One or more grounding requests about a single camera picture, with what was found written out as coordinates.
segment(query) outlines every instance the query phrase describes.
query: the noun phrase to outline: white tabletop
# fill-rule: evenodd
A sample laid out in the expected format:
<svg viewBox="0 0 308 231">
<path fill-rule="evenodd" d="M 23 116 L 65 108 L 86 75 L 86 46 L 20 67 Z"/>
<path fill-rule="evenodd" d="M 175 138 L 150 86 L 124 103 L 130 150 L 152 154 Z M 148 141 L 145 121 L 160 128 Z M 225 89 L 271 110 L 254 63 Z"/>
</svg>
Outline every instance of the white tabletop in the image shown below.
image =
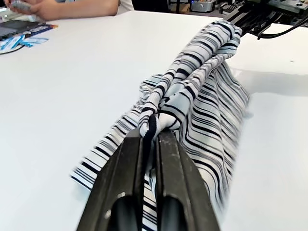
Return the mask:
<svg viewBox="0 0 308 231">
<path fill-rule="evenodd" d="M 48 42 L 1 55 L 0 230 L 75 230 L 89 193 L 71 169 L 134 104 L 139 83 L 213 20 L 143 12 L 62 20 L 41 35 Z M 245 35 L 228 60 L 252 99 L 224 231 L 308 230 L 307 38 L 307 28 Z"/>
</svg>

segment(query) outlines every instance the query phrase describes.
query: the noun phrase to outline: person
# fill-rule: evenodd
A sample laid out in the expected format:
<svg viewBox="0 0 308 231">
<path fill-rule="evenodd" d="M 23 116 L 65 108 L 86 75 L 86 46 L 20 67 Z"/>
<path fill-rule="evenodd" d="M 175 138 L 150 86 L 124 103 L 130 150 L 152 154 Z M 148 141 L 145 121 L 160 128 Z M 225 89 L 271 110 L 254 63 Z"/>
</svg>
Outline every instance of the person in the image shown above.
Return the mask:
<svg viewBox="0 0 308 231">
<path fill-rule="evenodd" d="M 131 0 L 76 0 L 72 2 L 23 0 L 31 5 L 30 10 L 25 12 L 12 7 L 11 1 L 4 0 L 5 4 L 12 11 L 23 14 L 34 14 L 46 21 L 65 18 L 114 16 L 118 13 L 134 9 Z"/>
</svg>

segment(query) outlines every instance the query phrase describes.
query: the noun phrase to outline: twisted fabric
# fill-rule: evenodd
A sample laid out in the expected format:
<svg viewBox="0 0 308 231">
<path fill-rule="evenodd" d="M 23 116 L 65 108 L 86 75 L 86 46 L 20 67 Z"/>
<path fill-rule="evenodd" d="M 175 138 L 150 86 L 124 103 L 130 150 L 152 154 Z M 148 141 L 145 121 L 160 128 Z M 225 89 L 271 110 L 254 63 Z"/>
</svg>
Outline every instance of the twisted fabric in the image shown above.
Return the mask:
<svg viewBox="0 0 308 231">
<path fill-rule="evenodd" d="M 225 62 L 235 54 L 241 32 L 226 21 L 205 26 L 164 75 L 142 82 L 137 103 L 84 157 L 72 178 L 91 189 L 98 172 L 130 130 L 139 127 L 140 134 L 152 140 L 162 130 L 171 129 L 199 169 L 220 218 L 249 101 Z M 147 231 L 157 230 L 150 187 L 154 182 L 146 176 L 143 229 Z"/>
</svg>

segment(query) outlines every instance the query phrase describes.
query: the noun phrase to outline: person's hand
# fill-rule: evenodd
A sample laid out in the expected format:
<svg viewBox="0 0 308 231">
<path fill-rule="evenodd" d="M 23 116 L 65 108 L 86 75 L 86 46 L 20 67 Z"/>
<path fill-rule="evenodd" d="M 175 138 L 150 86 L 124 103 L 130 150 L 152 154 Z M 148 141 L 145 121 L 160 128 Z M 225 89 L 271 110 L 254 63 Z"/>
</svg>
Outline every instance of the person's hand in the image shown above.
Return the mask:
<svg viewBox="0 0 308 231">
<path fill-rule="evenodd" d="M 55 0 L 26 0 L 36 1 L 36 4 L 31 4 L 31 14 L 35 14 L 43 20 L 50 21 L 60 19 L 59 11 L 61 3 Z"/>
<path fill-rule="evenodd" d="M 10 8 L 12 11 L 17 12 L 17 13 L 22 13 L 22 14 L 32 14 L 31 12 L 28 12 L 28 11 L 21 11 L 21 10 L 19 10 L 19 9 L 17 9 L 17 8 L 15 8 L 15 7 L 13 7 L 13 6 L 11 5 L 11 2 L 12 2 L 12 1 L 13 1 L 13 0 L 4 0 L 5 5 L 6 5 L 8 8 Z M 22 1 L 27 2 L 27 3 L 31 4 L 31 5 L 35 5 L 35 4 L 37 4 L 37 3 L 38 3 L 39 1 L 41 1 L 41 0 L 22 0 Z"/>
</svg>

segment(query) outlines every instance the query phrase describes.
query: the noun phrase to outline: robotic arm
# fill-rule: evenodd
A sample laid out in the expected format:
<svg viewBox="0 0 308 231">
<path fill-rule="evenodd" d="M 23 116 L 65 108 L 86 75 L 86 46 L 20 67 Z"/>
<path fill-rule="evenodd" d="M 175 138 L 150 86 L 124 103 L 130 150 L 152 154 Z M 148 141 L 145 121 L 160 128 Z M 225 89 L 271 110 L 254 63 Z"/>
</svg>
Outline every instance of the robotic arm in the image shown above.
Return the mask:
<svg viewBox="0 0 308 231">
<path fill-rule="evenodd" d="M 263 34 L 272 23 L 283 15 L 300 18 L 290 29 L 278 34 Z M 258 39 L 272 39 L 284 35 L 308 22 L 308 5 L 296 0 L 245 0 L 239 7 L 224 18 L 242 28 L 243 34 L 251 33 Z"/>
</svg>

